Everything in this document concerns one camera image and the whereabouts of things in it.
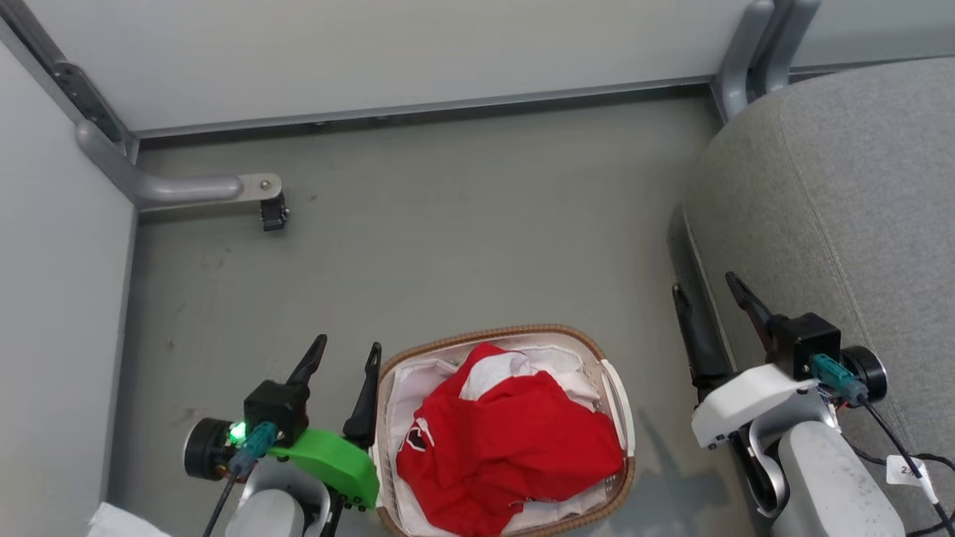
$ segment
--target white and red clothing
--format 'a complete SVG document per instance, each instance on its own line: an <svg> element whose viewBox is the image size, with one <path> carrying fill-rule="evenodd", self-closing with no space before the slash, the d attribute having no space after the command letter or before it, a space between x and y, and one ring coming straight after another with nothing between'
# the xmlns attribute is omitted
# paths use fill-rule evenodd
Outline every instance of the white and red clothing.
<svg viewBox="0 0 955 537"><path fill-rule="evenodd" d="M563 502L621 469L610 418L524 358L482 343L414 413L397 473L432 525L498 535L525 502Z"/></svg>

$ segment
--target green light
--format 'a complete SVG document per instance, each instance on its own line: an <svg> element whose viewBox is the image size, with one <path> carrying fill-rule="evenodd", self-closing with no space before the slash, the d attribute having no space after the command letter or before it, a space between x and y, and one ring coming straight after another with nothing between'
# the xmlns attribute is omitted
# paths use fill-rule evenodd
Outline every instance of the green light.
<svg viewBox="0 0 955 537"><path fill-rule="evenodd" d="M231 441L233 445L239 445L245 441L244 421L232 424L232 427L229 429L229 441Z"/></svg>

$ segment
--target white label tag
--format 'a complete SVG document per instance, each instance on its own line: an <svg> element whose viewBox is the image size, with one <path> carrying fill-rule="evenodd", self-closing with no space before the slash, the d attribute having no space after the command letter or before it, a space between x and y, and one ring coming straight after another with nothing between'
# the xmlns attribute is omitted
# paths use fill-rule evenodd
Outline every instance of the white label tag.
<svg viewBox="0 0 955 537"><path fill-rule="evenodd" d="M919 459L912 458L912 462L919 467L925 480L928 481L928 470L925 469L925 463ZM889 455L885 458L885 482L889 484L910 484L912 486L922 487L919 479L912 473L912 468L905 462L902 455Z"/></svg>

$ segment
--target white basket handle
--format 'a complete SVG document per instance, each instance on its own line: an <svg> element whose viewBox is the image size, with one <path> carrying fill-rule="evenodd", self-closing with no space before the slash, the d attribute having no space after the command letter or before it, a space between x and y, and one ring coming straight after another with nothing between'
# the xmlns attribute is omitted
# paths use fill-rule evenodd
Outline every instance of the white basket handle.
<svg viewBox="0 0 955 537"><path fill-rule="evenodd" d="M633 451L636 444L636 433L633 429L633 412L630 410L630 399L626 396L624 383L617 375L617 369L613 367L608 360L600 360L604 373L601 377L604 380L604 389L611 399L610 414L613 422L617 426L617 435L620 437L620 446L626 451L628 457L633 457Z"/></svg>

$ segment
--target gray sofa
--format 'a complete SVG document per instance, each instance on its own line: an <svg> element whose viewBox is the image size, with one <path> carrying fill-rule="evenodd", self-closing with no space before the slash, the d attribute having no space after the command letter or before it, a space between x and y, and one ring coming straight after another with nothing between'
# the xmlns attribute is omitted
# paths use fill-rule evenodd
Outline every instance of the gray sofa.
<svg viewBox="0 0 955 537"><path fill-rule="evenodd" d="M814 311L885 365L877 405L912 453L955 458L955 59L828 75L763 97L717 135L691 178L686 224L732 365L763 363L723 280L773 311ZM894 453L861 410L845 436ZM870 466L884 483L884 468ZM929 464L955 508L955 475ZM906 530L938 518L915 487L883 487Z"/></svg>

